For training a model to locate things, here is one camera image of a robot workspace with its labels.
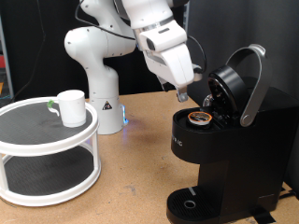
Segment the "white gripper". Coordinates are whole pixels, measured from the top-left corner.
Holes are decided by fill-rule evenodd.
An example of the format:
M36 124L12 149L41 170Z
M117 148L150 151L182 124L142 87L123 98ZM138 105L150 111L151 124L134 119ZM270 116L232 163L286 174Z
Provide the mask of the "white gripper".
M148 69L157 76L165 92L177 88L177 98L183 103L188 100L187 86L194 80L192 61L185 44L162 52L145 51Z

